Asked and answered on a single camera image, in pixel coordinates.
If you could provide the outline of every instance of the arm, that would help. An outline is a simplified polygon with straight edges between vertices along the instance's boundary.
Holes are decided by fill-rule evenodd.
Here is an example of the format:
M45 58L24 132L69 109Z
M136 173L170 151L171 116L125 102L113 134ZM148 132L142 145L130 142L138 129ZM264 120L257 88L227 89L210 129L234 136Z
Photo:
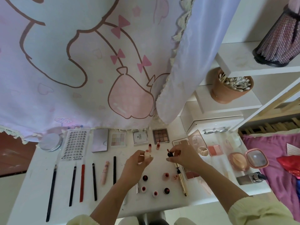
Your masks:
M120 179L91 214L101 225L114 225L127 192L141 179L144 169L153 157L144 159L145 151L138 150L126 161Z
M170 152L174 153L174 157L167 158L167 161L178 163L198 173L208 184L227 213L230 207L239 199L249 197L233 182L204 162L191 145L176 145Z

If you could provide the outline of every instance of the pink bow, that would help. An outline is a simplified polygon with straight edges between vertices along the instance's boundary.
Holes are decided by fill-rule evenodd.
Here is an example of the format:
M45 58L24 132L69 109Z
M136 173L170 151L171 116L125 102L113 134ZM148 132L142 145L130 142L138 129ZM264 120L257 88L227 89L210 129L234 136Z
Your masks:
M111 58L113 64L115 65L118 58L125 58L125 55L124 55L123 51L121 49L119 49L118 54L117 55L111 55L110 58Z
M149 59L146 57L146 55L143 56L142 64L137 63L137 67L139 68L140 73L142 73L144 66L152 66L152 63L149 61Z
M125 26L129 26L129 25L130 25L130 22L128 20L126 20L124 17L122 17L121 15L119 15L119 26L111 29L111 32L116 37L118 37L118 39L120 39L121 38L121 28L125 27Z

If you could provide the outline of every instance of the brown eyeshadow palette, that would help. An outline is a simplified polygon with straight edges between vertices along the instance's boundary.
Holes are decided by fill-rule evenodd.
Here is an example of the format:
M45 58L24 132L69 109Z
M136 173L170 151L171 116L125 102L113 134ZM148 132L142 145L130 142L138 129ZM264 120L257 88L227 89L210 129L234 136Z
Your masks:
M159 141L161 143L169 143L169 135L167 129L158 129L158 130L153 130L153 138L154 138L154 143L157 144Z

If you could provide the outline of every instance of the white shelf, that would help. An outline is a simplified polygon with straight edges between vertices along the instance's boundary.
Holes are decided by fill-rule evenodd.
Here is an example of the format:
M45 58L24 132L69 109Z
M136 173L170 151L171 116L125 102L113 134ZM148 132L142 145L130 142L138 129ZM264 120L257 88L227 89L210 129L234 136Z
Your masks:
M261 65L254 60L252 51L260 42L225 43L215 57L227 77L254 76L273 73L300 72L300 55L286 67Z
M212 85L204 85L198 86L195 91L198 104L204 114L254 109L262 106L252 90L228 104L220 104L210 96L211 89Z

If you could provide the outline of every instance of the black pencil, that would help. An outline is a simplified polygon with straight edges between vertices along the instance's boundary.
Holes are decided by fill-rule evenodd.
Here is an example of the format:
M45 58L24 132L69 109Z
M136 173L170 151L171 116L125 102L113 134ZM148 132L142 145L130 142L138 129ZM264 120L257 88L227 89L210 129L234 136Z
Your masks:
M54 171L53 171L53 177L52 177L52 184L51 184L51 190L50 190L50 198L49 198L46 222L49 222L49 219L50 219L53 192L54 192L54 185L55 185L55 178L56 178L56 169L57 169L57 165L55 164Z
M96 186L96 175L95 175L95 164L93 163L93 182L94 182L94 197L97 200L97 186Z
M71 193L70 193L69 207L72 206L72 201L73 201L73 192L74 192L74 185L75 185L75 176L76 176L76 166L74 166L74 170L73 170L73 178L72 178L72 186L71 186Z
M117 182L117 157L113 157L113 184Z

